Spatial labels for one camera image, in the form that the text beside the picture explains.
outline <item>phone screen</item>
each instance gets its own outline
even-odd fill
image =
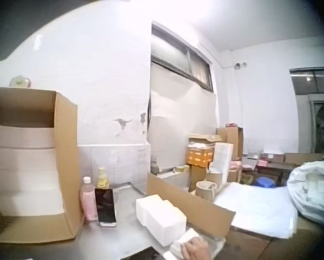
[[[149,247],[134,255],[122,258],[121,260],[164,260],[164,257],[153,247]]]
[[[96,204],[99,222],[115,223],[115,205],[113,190],[110,188],[96,188]]]

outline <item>peeling paint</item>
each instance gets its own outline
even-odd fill
[[[146,112],[140,114],[140,123],[144,124],[146,122]]]
[[[118,119],[115,119],[114,121],[117,121],[120,124],[121,129],[124,130],[127,123],[129,123],[131,120],[127,121],[127,120],[123,120],[121,118],[118,118]]]

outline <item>white plastic bag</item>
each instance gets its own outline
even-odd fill
[[[308,162],[295,168],[287,187],[300,213],[324,224],[324,161]]]

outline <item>plastic bottle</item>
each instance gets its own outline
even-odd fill
[[[95,186],[91,183],[91,177],[89,176],[85,176],[83,181],[84,184],[81,187],[80,200],[85,218],[88,221],[98,220]]]
[[[109,188],[108,176],[106,175],[103,167],[99,168],[97,188],[98,189],[108,189]]]

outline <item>person's hand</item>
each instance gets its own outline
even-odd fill
[[[198,237],[181,245],[181,252],[184,260],[211,260],[209,245]]]

